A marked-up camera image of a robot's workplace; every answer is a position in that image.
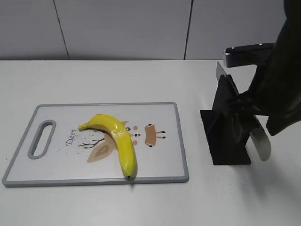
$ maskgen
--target white wall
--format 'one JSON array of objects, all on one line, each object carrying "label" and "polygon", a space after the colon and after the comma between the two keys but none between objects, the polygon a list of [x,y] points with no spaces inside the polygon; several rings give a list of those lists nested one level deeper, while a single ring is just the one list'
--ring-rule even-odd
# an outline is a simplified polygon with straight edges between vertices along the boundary
[{"label": "white wall", "polygon": [[0,0],[3,59],[68,59],[52,0]]},{"label": "white wall", "polygon": [[228,47],[275,42],[283,0],[194,0],[186,59],[221,59]]},{"label": "white wall", "polygon": [[70,59],[183,59],[190,0],[55,0]]}]

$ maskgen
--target cutting board handle hole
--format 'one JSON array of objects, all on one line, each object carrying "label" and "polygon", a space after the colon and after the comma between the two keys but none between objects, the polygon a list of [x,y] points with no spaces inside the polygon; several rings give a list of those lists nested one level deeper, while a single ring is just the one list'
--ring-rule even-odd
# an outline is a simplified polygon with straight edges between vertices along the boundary
[{"label": "cutting board handle hole", "polygon": [[30,159],[39,159],[43,157],[49,147],[52,135],[56,127],[56,122],[53,120],[43,121],[33,138],[32,144],[28,150],[28,157]]}]

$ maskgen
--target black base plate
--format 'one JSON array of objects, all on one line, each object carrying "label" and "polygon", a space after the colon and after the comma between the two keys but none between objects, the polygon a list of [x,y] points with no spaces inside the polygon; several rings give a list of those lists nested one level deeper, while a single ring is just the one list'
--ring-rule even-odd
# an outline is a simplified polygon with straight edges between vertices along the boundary
[{"label": "black base plate", "polygon": [[245,144],[233,140],[231,125],[221,114],[217,117],[212,110],[200,111],[205,128],[213,165],[251,164]]}]

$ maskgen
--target metal blade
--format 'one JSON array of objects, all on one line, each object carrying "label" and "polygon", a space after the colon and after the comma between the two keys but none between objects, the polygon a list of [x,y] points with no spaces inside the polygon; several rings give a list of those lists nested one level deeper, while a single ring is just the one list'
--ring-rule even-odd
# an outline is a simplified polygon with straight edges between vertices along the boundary
[{"label": "metal blade", "polygon": [[221,75],[226,76],[227,73],[225,72],[225,70],[223,69],[221,64],[219,62],[217,62],[217,64],[216,64],[216,79],[217,79],[217,81],[220,80]]},{"label": "metal blade", "polygon": [[266,161],[269,159],[271,155],[272,145],[259,121],[258,124],[260,127],[253,129],[252,132],[250,132],[250,136],[260,159],[262,161]]}]

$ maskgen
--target deer ear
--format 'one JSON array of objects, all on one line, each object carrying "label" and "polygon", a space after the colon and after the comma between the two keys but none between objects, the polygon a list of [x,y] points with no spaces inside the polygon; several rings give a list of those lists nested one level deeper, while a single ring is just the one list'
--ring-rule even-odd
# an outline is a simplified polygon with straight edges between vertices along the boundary
[{"label": "deer ear", "polygon": [[104,159],[104,158],[108,157],[112,153],[113,150],[114,150],[114,148],[111,148],[108,144],[102,143],[93,149],[87,162],[91,163],[91,162],[95,162],[95,161]]}]

